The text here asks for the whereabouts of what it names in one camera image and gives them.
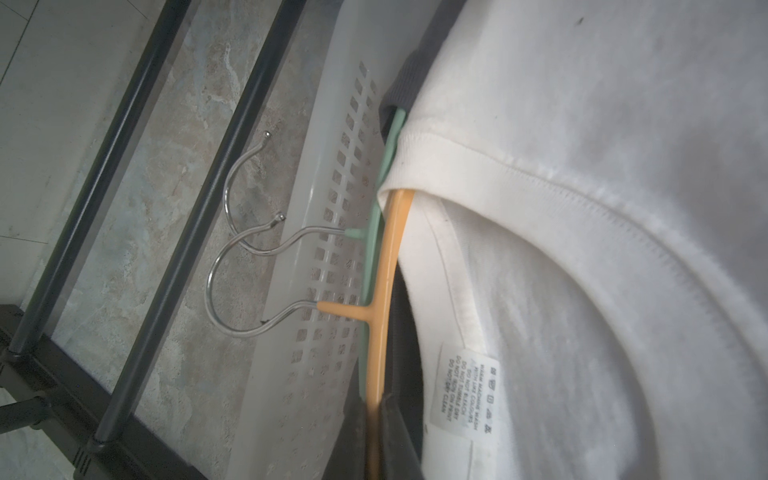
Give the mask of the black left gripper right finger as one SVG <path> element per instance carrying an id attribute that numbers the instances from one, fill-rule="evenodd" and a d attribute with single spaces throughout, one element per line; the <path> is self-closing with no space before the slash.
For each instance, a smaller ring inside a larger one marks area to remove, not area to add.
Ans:
<path id="1" fill-rule="evenodd" d="M 396 398 L 385 395 L 380 408 L 381 471 L 387 480 L 423 480 L 420 460 L 411 442 Z"/>

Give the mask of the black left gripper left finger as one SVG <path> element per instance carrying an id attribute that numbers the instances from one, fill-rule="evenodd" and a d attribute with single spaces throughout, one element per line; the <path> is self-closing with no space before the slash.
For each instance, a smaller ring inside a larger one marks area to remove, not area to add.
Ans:
<path id="1" fill-rule="evenodd" d="M 366 464 L 366 410 L 358 395 L 345 403 L 344 420 L 323 480 L 364 480 Z"/>

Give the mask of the orange plastic hanger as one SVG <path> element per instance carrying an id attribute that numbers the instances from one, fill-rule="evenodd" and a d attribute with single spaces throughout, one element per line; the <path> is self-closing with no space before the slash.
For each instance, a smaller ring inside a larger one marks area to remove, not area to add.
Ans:
<path id="1" fill-rule="evenodd" d="M 390 193 L 385 212 L 384 233 L 380 247 L 372 301 L 367 306 L 347 305 L 327 301 L 298 300 L 280 310 L 275 316 L 263 320 L 251 329 L 234 329 L 217 315 L 213 302 L 213 282 L 224 256 L 245 238 L 274 228 L 286 220 L 278 212 L 266 224 L 246 229 L 234 237 L 219 251 L 206 276 L 205 308 L 211 323 L 223 334 L 232 338 L 250 338 L 261 335 L 295 311 L 314 309 L 330 315 L 351 318 L 369 325 L 369 346 L 366 367 L 366 477 L 381 479 L 381 427 L 380 411 L 385 387 L 387 342 L 391 296 L 395 280 L 398 254 L 404 235 L 409 211 L 415 196 L 413 190 L 400 189 Z"/>

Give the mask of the white t-shirt black print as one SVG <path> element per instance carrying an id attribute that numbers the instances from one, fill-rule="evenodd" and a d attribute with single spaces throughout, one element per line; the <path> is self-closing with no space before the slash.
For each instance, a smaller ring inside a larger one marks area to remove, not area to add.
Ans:
<path id="1" fill-rule="evenodd" d="M 382 194 L 428 479 L 767 475 L 767 5 L 444 1 Z"/>

